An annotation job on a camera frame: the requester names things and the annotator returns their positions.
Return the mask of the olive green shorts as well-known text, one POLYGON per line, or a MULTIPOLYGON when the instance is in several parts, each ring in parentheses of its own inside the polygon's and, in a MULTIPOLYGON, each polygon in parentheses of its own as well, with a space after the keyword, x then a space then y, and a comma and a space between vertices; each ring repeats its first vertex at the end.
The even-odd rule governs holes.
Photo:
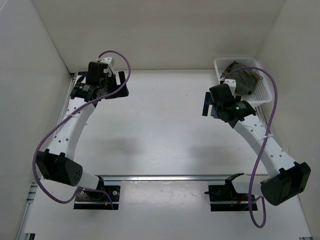
POLYGON ((221 78, 232 79, 236 82, 235 94, 236 95, 251 95, 258 82, 263 80, 263 77, 258 74, 254 69, 242 69, 240 71, 230 74, 236 69, 245 67, 243 64, 233 61, 221 74, 221 78))

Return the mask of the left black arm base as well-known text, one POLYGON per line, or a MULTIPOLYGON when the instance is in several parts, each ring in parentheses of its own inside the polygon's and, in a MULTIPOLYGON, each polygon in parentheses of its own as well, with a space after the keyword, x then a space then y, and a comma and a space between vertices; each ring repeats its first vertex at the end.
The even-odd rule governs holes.
POLYGON ((73 208, 75 210, 110 210, 115 211, 119 209, 120 202, 120 185, 105 185, 102 187, 112 201, 101 192, 81 191, 77 193, 73 208))

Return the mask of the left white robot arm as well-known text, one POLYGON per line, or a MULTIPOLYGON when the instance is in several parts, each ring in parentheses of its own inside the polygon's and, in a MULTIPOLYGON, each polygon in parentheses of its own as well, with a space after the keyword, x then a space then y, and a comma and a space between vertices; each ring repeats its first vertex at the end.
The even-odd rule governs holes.
POLYGON ((35 163, 46 180, 87 189, 93 200, 100 200, 105 194, 101 178, 87 173, 74 161, 79 138, 96 109, 97 100, 122 98, 129 95, 124 72, 114 73, 114 59, 106 57, 88 64, 88 71, 82 74, 70 93, 64 115, 66 123, 55 131, 45 151, 39 151, 35 163))

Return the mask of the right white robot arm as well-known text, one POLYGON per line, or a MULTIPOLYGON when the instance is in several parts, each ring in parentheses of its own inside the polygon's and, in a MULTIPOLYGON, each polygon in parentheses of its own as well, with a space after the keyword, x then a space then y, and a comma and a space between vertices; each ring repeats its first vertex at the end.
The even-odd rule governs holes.
POLYGON ((253 195, 278 206, 305 190, 311 173, 309 165, 298 163, 289 156, 264 128, 254 108, 233 96, 229 85, 224 83, 209 88, 202 114, 228 123, 260 157, 268 174, 268 177, 254 177, 253 182, 244 173, 228 177, 224 185, 227 198, 236 200, 252 188, 253 195))

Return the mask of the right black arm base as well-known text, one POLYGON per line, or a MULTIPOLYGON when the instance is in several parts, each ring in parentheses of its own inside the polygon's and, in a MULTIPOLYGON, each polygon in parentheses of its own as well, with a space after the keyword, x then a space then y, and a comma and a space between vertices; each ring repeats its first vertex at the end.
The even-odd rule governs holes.
POLYGON ((224 180, 224 184, 212 184, 204 194, 209 196, 211 212, 248 212, 248 192, 236 192, 232 185, 234 179, 243 177, 243 173, 236 173, 224 180))

